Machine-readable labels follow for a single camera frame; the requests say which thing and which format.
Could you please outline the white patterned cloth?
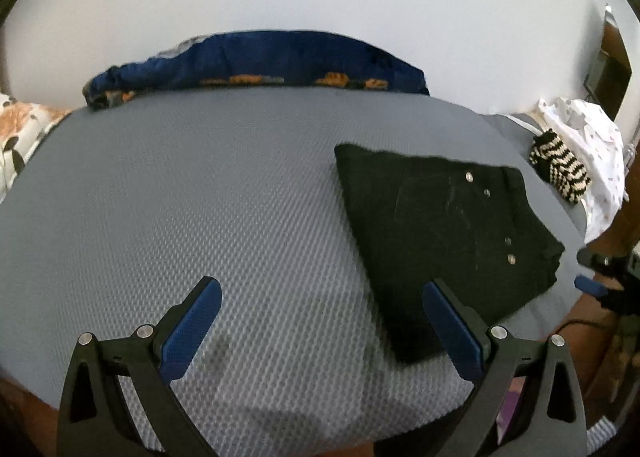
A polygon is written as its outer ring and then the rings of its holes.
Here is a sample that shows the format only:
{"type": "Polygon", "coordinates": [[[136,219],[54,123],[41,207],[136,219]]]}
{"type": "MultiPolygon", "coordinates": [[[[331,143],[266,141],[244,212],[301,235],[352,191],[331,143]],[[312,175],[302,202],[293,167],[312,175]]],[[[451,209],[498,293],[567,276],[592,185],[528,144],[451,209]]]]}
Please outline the white patterned cloth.
{"type": "Polygon", "coordinates": [[[562,138],[590,177],[580,203],[586,214],[585,242],[591,243],[612,225],[623,206],[626,190],[622,133],[599,105],[581,99],[541,99],[536,116],[562,138]]]}

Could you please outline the black pants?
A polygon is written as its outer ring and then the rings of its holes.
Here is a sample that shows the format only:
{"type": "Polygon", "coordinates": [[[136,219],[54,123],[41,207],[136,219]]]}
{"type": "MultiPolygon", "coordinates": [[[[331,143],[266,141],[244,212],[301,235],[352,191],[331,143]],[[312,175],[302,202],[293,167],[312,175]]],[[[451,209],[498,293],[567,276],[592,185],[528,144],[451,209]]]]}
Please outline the black pants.
{"type": "Polygon", "coordinates": [[[395,359],[442,349],[422,305],[435,278],[487,324],[556,281],[564,247],[529,206],[520,170],[334,148],[344,206],[395,359]]]}

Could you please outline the white floral pillow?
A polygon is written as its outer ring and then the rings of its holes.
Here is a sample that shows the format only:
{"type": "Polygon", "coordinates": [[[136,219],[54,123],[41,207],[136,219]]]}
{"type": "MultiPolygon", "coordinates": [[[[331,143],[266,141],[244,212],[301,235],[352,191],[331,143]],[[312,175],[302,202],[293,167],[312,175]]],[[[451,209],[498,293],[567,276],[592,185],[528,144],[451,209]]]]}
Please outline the white floral pillow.
{"type": "Polygon", "coordinates": [[[47,135],[72,112],[1,94],[1,200],[47,135]]]}

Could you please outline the black white striped cloth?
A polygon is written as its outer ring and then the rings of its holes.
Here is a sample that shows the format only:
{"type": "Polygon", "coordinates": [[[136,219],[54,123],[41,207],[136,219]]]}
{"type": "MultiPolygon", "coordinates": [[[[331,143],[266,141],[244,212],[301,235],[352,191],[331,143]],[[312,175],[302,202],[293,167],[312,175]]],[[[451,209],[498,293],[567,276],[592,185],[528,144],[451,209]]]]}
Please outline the black white striped cloth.
{"type": "Polygon", "coordinates": [[[534,137],[529,163],[541,180],[553,186],[569,204],[575,206],[586,195],[591,177],[555,131],[548,130],[534,137]]]}

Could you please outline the blue floral blanket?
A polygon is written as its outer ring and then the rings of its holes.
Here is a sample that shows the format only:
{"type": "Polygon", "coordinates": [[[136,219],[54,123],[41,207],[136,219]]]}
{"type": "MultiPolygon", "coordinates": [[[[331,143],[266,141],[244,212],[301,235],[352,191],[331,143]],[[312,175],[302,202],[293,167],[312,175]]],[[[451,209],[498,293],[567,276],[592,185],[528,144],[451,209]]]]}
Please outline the blue floral blanket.
{"type": "Polygon", "coordinates": [[[111,66],[82,95],[101,110],[155,92],[254,85],[430,94],[422,70],[367,42],[321,31],[258,30],[196,36],[144,61],[111,66]]]}

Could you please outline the dark framed mirror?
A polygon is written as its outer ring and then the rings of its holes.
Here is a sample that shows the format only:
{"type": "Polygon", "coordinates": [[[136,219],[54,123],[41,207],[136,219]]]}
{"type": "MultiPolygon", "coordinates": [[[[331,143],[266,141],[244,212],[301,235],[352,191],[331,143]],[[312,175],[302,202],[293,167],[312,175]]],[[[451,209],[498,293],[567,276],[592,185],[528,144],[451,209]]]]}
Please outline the dark framed mirror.
{"type": "Polygon", "coordinates": [[[600,44],[590,62],[584,87],[591,102],[614,121],[626,96],[632,68],[620,26],[606,4],[600,44]]]}

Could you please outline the grey mesh mattress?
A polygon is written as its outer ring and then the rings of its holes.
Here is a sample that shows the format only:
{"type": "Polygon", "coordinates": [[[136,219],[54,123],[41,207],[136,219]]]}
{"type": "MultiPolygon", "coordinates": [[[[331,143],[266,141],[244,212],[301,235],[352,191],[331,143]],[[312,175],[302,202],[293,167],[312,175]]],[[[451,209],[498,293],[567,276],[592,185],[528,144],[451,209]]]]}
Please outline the grey mesh mattress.
{"type": "Polygon", "coordinates": [[[483,117],[423,95],[253,87],[79,109],[1,206],[1,370],[58,405],[81,333],[129,336],[204,276],[221,311],[174,390],[223,456],[385,439],[460,406],[446,356],[396,364],[350,233],[334,147],[512,165],[563,243],[555,285],[509,318],[536,339],[578,300],[584,236],[483,117]]]}

